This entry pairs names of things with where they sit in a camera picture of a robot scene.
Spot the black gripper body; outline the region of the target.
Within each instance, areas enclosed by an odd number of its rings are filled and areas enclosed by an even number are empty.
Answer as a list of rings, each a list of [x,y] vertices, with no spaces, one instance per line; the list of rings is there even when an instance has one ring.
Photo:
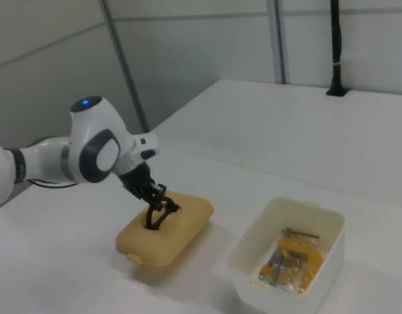
[[[149,184],[155,183],[148,164],[139,164],[135,169],[118,175],[118,178],[123,187],[135,197],[137,197],[137,188],[144,186],[149,189]]]

